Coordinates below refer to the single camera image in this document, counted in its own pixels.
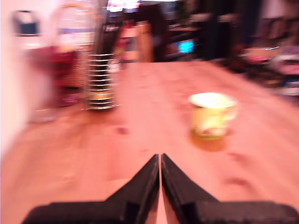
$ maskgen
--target metal rack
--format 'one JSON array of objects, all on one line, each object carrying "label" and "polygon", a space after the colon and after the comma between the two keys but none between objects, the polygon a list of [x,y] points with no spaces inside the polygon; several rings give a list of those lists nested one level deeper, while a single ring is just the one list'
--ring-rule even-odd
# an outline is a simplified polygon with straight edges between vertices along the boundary
[{"label": "metal rack", "polygon": [[105,110],[117,106],[114,100],[114,54],[89,55],[89,74],[86,83],[88,110]]}]

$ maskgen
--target cup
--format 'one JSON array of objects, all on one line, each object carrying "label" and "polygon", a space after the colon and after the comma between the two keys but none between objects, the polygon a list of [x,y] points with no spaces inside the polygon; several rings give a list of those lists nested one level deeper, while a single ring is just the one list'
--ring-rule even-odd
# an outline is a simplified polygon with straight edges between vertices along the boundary
[{"label": "cup", "polygon": [[193,104],[192,131],[205,138],[218,138],[227,133],[229,121],[237,115],[237,101],[215,92],[205,92],[189,97]]}]

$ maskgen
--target table surface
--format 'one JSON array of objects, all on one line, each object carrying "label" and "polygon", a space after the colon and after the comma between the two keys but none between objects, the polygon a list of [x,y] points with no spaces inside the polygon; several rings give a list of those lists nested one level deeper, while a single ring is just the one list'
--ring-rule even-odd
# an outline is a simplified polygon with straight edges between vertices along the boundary
[{"label": "table surface", "polygon": [[[132,63],[117,83],[118,108],[64,108],[58,120],[19,136],[1,164],[3,224],[53,201],[105,200],[162,153],[221,201],[274,200],[299,210],[297,108],[209,62]],[[190,132],[188,97],[213,91],[237,98],[239,114],[225,138],[201,140]],[[160,191],[147,223],[176,223],[171,215]]]}]

